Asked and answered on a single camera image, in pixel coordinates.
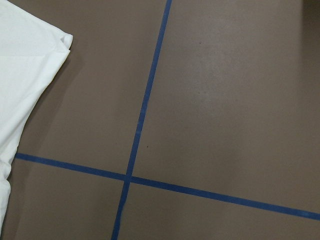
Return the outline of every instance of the tiled floor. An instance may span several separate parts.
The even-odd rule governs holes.
[[[320,238],[318,1],[173,0],[136,158],[166,1],[11,2],[74,41],[24,129],[1,240]]]

